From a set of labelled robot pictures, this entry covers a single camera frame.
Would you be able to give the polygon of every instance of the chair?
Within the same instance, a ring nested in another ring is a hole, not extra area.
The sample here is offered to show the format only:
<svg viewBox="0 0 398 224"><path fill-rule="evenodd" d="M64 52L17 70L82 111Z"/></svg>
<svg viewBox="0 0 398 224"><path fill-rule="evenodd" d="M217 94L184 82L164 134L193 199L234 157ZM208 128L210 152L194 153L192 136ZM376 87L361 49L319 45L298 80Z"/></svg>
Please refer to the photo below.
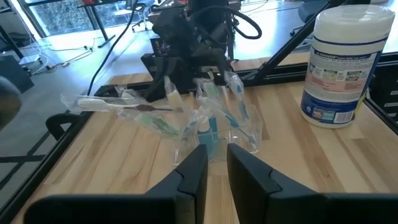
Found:
<svg viewBox="0 0 398 224"><path fill-rule="evenodd" d="M140 24L142 24L142 23L144 23L145 30L148 30L146 17L149 15L150 10L151 10L150 6L153 5L153 3L155 3L155 0L138 0L136 8L134 9L134 12L137 13L137 16L138 16L137 20L138 21L134 25L132 25L132 27L131 27L133 32L135 32L134 27L135 26L140 26ZM133 5L134 5L134 1L127 0L125 9L116 11L114 13L114 15L115 16L127 16L127 15L130 15Z"/></svg>
<svg viewBox="0 0 398 224"><path fill-rule="evenodd" d="M319 12L319 10L321 10L327 4L327 2L327 0L306 0L299 7L298 16L300 17L301 21L308 22L316 13ZM296 30L301 29L303 26L304 25L294 27L293 30L290 32L290 35L294 36ZM304 43L302 45L299 45L296 49L308 46L311 44L311 42L312 39L305 39Z"/></svg>

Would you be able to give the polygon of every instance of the butcher block tabletop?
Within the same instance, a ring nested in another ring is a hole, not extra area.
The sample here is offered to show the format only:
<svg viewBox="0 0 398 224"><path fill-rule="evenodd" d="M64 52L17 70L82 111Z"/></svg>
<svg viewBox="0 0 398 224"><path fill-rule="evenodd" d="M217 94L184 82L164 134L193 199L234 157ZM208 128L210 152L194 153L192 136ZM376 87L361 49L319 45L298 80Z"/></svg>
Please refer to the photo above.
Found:
<svg viewBox="0 0 398 224"><path fill-rule="evenodd" d="M266 58L233 62L236 70L257 68ZM281 65L307 62L291 54ZM121 75L112 84L149 81L147 73ZM245 88L246 103L262 118L257 157L318 192L398 192L398 136L365 104L347 128L323 129L300 115L303 82ZM183 95L188 105L193 95ZM47 174L27 207L53 194L143 194L172 169L166 140L116 113L94 113ZM239 223L226 162L209 164L205 223Z"/></svg>

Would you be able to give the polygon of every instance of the concrete floor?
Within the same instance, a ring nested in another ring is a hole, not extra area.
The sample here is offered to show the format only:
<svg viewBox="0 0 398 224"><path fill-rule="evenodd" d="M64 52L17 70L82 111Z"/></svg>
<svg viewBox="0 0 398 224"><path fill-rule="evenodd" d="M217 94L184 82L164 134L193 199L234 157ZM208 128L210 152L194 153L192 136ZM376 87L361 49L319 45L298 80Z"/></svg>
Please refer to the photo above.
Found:
<svg viewBox="0 0 398 224"><path fill-rule="evenodd" d="M242 11L248 11L261 27L263 35L259 40L247 40L239 34L236 36L234 46L235 58L249 59L258 57L270 57L290 39L290 31L293 27L301 25L297 8L301 2L269 2L261 8L253 10L263 3L244 6ZM398 9L395 1L386 3L392 9ZM398 25L394 23L393 31L387 42L385 52L397 50ZM244 22L239 28L248 34L255 31ZM107 33L119 35L124 29L121 27L108 28ZM132 33L129 29L118 45L113 50L107 64L98 75L95 82L95 90L104 85L115 75L125 75L138 72L146 72L140 57L144 53L152 52L149 39L154 36L152 31ZM95 39L95 46L101 41L101 33L96 31L49 37L39 41L41 51L48 55L49 65L63 62L81 53L81 50L54 52L49 49L67 49L91 46ZM28 155L46 155L55 144L52 136L46 135L45 120L56 113L63 113L66 107L60 101L61 94L80 94L87 90L91 77L99 67L111 44L102 49L95 49L90 56L79 60L68 67L60 67L53 73L44 73L32 77L35 87L22 94L23 106L19 114L0 132L0 158ZM24 55L37 54L31 47L26 47ZM40 158L32 159L34 162L8 162L0 163L0 208L7 199L16 191L23 181L39 164Z"/></svg>

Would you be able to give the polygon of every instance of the white lid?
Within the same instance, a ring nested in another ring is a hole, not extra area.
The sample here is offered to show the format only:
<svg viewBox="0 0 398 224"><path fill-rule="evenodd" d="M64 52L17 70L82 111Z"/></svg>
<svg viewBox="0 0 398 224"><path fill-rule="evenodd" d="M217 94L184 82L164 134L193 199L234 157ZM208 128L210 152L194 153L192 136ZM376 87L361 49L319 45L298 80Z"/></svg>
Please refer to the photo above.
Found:
<svg viewBox="0 0 398 224"><path fill-rule="evenodd" d="M327 9L317 16L314 36L337 43L363 43L388 36L395 13L374 5L346 5Z"/></svg>

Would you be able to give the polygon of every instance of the disinfecting wipes container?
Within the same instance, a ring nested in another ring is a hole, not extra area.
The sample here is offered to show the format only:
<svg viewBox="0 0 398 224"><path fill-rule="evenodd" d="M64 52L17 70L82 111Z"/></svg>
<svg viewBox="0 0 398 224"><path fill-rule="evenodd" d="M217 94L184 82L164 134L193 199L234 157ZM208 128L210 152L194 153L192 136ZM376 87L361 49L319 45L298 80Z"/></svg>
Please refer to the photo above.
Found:
<svg viewBox="0 0 398 224"><path fill-rule="evenodd" d="M300 110L307 121L341 128L355 119L394 17L388 8L372 5L318 15Z"/></svg>

